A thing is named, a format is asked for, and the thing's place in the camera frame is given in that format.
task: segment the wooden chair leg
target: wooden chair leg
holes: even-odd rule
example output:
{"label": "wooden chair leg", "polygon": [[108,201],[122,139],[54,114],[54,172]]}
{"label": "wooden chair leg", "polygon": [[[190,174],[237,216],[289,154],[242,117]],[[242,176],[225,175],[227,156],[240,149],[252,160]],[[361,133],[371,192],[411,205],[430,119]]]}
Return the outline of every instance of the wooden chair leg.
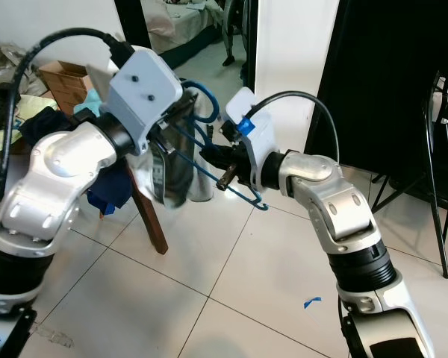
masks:
{"label": "wooden chair leg", "polygon": [[131,177],[131,182],[133,184],[133,200],[140,212],[141,218],[144,221],[144,225],[149,234],[149,239],[154,245],[156,251],[159,254],[165,254],[168,246],[166,238],[164,237],[163,230],[161,229],[161,224],[159,223],[158,216],[156,215],[155,208],[152,206],[152,202],[144,196],[140,190],[137,188],[136,180],[134,179],[133,173],[129,171]]}

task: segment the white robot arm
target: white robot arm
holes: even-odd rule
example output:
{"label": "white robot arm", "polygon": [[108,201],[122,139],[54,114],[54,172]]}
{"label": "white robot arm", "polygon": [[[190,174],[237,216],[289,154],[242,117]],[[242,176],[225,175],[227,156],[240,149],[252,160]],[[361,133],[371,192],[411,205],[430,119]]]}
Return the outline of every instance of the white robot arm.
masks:
{"label": "white robot arm", "polygon": [[[33,148],[27,175],[0,204],[0,357],[17,357],[25,344],[31,305],[78,213],[79,195],[101,168],[125,154],[146,152],[148,141],[158,140],[151,129],[166,125],[183,91],[159,56],[135,52],[111,81],[100,117],[73,132],[49,135]],[[219,153],[202,151],[209,163],[226,170],[218,187],[226,189],[237,175],[256,192],[278,189],[307,208],[349,312],[341,324],[352,357],[433,357],[365,197],[332,159],[280,154],[268,113],[256,113],[252,122],[243,118],[255,102],[249,89],[236,94],[223,114],[223,131],[234,145]]]}

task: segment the cardboard box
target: cardboard box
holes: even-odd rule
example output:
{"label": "cardboard box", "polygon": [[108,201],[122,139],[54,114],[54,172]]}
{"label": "cardboard box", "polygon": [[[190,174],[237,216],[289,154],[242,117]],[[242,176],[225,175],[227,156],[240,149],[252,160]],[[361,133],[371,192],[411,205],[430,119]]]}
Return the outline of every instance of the cardboard box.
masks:
{"label": "cardboard box", "polygon": [[58,106],[66,114],[72,115],[73,107],[83,103],[88,90],[93,88],[84,66],[54,61],[39,70]]}

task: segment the black cylindrical joint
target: black cylindrical joint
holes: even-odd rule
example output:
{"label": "black cylindrical joint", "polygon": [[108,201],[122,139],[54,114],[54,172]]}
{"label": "black cylindrical joint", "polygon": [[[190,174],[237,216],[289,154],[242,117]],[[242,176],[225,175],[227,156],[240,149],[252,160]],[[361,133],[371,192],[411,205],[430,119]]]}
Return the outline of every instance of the black cylindrical joint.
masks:
{"label": "black cylindrical joint", "polygon": [[116,158],[122,158],[134,149],[133,140],[121,122],[111,113],[105,113],[91,120],[110,140],[116,151]]}
{"label": "black cylindrical joint", "polygon": [[269,154],[261,172],[261,183],[264,187],[279,190],[279,168],[284,157],[285,154],[275,151]]}
{"label": "black cylindrical joint", "polygon": [[0,251],[0,294],[18,295],[38,287],[53,255],[27,258]]}
{"label": "black cylindrical joint", "polygon": [[383,241],[350,254],[328,254],[338,286],[348,292],[381,289],[396,277]]}

